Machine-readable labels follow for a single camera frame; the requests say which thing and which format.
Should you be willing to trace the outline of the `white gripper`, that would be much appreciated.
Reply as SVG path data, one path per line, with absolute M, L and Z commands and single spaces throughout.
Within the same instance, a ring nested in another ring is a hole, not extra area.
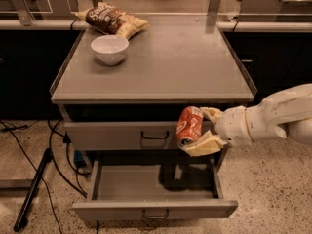
M 183 150 L 190 156 L 217 153 L 226 145 L 226 141 L 230 147 L 247 146 L 253 143 L 247 127 L 244 106 L 229 108 L 224 112 L 213 107 L 201 107 L 200 110 L 203 117 L 215 125 L 218 135 L 206 131 L 196 142 L 185 145 Z

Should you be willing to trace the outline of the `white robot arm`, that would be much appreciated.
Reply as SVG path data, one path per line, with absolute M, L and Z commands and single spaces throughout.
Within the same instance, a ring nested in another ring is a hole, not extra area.
M 277 138 L 310 144 L 312 85 L 304 84 L 280 91 L 256 106 L 237 106 L 224 112 L 201 107 L 199 114 L 211 121 L 215 135 L 210 130 L 201 134 L 201 128 L 198 128 L 199 137 L 179 138 L 178 147 L 190 156 L 213 154 L 224 146 L 242 147 Z

